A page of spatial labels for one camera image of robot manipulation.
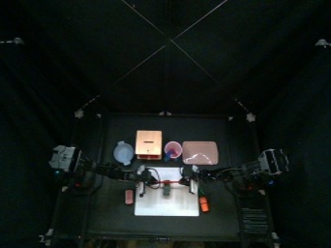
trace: white paper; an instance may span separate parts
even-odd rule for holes
[[[153,168],[157,170],[160,181],[179,181],[179,168]],[[140,188],[136,190],[135,215],[137,216],[199,216],[197,195],[188,192],[188,187],[171,183],[169,197],[163,196],[163,184],[153,190],[145,186],[145,194],[140,197]]]

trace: small orange object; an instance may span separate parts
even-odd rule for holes
[[[199,201],[200,201],[201,211],[208,212],[209,211],[209,206],[208,206],[207,198],[200,197]]]

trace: red object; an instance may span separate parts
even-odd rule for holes
[[[157,181],[157,183],[180,183],[180,181],[169,181],[169,180],[164,180],[164,181]]]
[[[203,212],[208,212],[209,211],[209,206],[208,206],[207,198],[205,197],[200,197],[199,198],[199,201],[200,201],[201,211]]]
[[[125,204],[133,204],[133,190],[125,190]]]
[[[151,159],[157,159],[159,158],[159,155],[140,155],[140,159],[147,159],[147,160],[151,160]]]

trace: light fixture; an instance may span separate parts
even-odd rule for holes
[[[327,46],[331,47],[331,44],[324,39],[319,39],[315,45],[323,46],[323,47],[327,47]]]
[[[16,44],[16,45],[24,45],[24,41],[21,38],[16,37],[11,41],[0,41],[0,44]]]

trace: pink cup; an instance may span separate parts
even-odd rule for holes
[[[183,148],[181,145],[175,142],[175,141],[169,141],[165,146],[164,146],[164,152],[165,154],[172,151],[171,153],[171,159],[176,159],[181,156],[183,153]]]

